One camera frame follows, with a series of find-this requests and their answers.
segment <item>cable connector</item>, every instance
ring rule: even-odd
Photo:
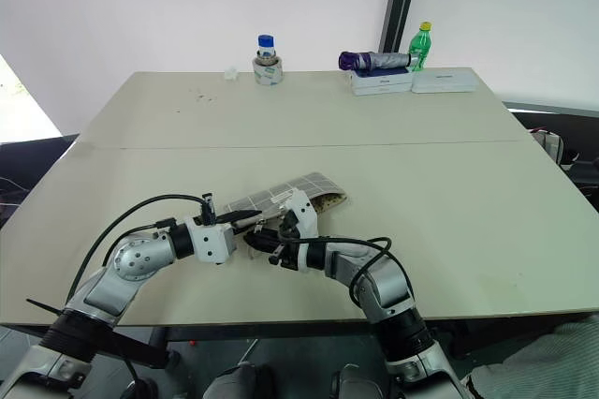
[[[216,224],[216,213],[214,212],[214,203],[212,202],[212,193],[202,195],[204,203],[202,209],[202,222],[204,226],[214,226]]]
[[[168,228],[170,230],[173,230],[173,229],[177,228],[177,220],[175,218],[161,219],[160,221],[156,221],[156,223],[154,224],[154,227],[157,229]]]

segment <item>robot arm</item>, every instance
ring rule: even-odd
[[[139,289],[176,259],[224,263],[235,250],[230,224],[187,217],[169,229],[133,233],[115,246],[107,266],[96,272],[68,301],[39,345],[32,346],[0,386],[0,399],[71,397],[91,370],[98,341],[110,341],[112,329]]]
[[[316,213],[309,204],[300,190],[286,200],[287,212],[279,228],[283,243],[270,256],[270,263],[281,261],[282,266],[298,271],[321,270],[349,287],[373,326],[387,371],[402,384],[405,397],[467,399],[445,353],[416,309],[401,264],[390,254],[381,254],[385,248],[373,247],[371,242],[319,238]]]

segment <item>white box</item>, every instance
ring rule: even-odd
[[[379,85],[394,85],[397,83],[408,83],[412,85],[413,78],[414,73],[409,72],[405,68],[377,68],[372,71],[349,72],[352,88],[376,87]]]
[[[478,85],[469,68],[427,68],[415,74],[414,93],[473,92]]]
[[[378,95],[381,93],[400,93],[409,92],[412,89],[412,83],[392,83],[390,85],[375,85],[374,87],[352,87],[356,96]]]

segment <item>black cable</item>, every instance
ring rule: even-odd
[[[141,207],[144,207],[153,202],[158,202],[159,200],[192,200],[195,202],[199,202],[200,204],[206,204],[206,201],[204,199],[198,198],[197,196],[170,194],[170,195],[154,196],[153,198],[148,198],[146,200],[143,200],[142,202],[131,207],[124,214],[120,215],[118,218],[116,218],[114,221],[112,221],[110,223],[110,225],[104,229],[104,231],[100,234],[100,236],[97,237],[94,244],[92,244],[92,247],[90,247],[89,251],[87,251],[87,254],[85,255],[85,259],[83,259],[83,262],[81,263],[81,266],[79,267],[79,270],[77,271],[77,274],[75,275],[75,278],[73,279],[71,288],[69,289],[68,294],[66,295],[67,303],[68,303],[68,301],[70,301],[70,299],[73,297],[73,295],[77,291],[77,285],[81,281],[81,278],[83,277],[83,273],[85,272],[85,268],[87,268],[87,265],[90,262],[90,259],[94,255],[94,252],[100,246],[100,243],[102,243],[102,241],[108,236],[108,234],[114,228],[116,228],[121,223],[121,221],[123,221],[125,218],[130,216],[132,213],[136,212]]]
[[[416,298],[416,296],[414,295],[414,289],[412,288],[412,283],[410,282],[410,277],[408,277],[408,274],[405,271],[405,269],[403,268],[403,265],[400,263],[399,260],[397,260],[397,258],[393,254],[391,254],[389,252],[389,250],[391,249],[391,239],[388,237],[378,237],[378,238],[372,238],[370,240],[360,240],[360,239],[356,239],[356,238],[344,238],[344,237],[286,238],[282,235],[279,235],[279,239],[283,243],[294,243],[294,244],[304,244],[304,243],[308,243],[308,244],[309,243],[361,244],[364,246],[369,246],[369,247],[379,251],[379,254],[377,254],[372,259],[370,259],[368,262],[366,262],[364,264],[364,266],[362,266],[358,270],[356,275],[354,275],[354,277],[352,277],[352,280],[349,283],[349,297],[352,300],[352,302],[355,305],[357,305],[358,307],[359,307],[359,301],[354,293],[354,289],[355,289],[357,281],[364,273],[366,273],[366,271],[368,271],[368,269],[371,266],[374,265],[374,263],[376,263],[378,260],[380,260],[384,256],[387,256],[391,260],[393,260],[395,262],[395,264],[397,264],[397,266],[400,268],[400,270],[402,270],[403,276],[405,277],[405,282],[406,282],[408,288],[410,289],[410,293],[412,294],[413,298]],[[385,245],[385,247],[383,247],[383,246],[376,244],[376,242],[386,242],[387,244]]]
[[[154,229],[156,227],[155,224],[148,224],[147,226],[139,226],[137,228],[132,228],[127,232],[123,232],[119,237],[114,241],[113,244],[110,245],[109,250],[106,251],[106,255],[104,256],[104,260],[102,261],[102,266],[106,266],[110,259],[110,254],[112,254],[112,250],[114,247],[126,236],[131,235],[135,232],[140,232],[142,230]]]
[[[127,369],[129,370],[129,373],[131,373],[131,377],[133,378],[133,381],[135,382],[135,396],[137,399],[141,399],[141,387],[140,387],[140,382],[139,382],[139,376],[137,371],[135,370],[135,368],[133,367],[133,363],[129,360],[129,358],[124,354],[124,351],[121,349],[121,347],[119,346],[119,344],[116,341],[116,338],[114,337],[114,333],[110,333],[110,339],[112,340],[112,345],[114,346],[114,348],[117,350],[117,352],[119,353],[119,356],[121,357],[121,360],[123,360],[124,364],[127,366]]]

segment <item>blue bottle cap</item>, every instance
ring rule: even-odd
[[[262,34],[258,36],[258,46],[262,48],[273,48],[274,47],[274,37],[267,36],[266,34]]]

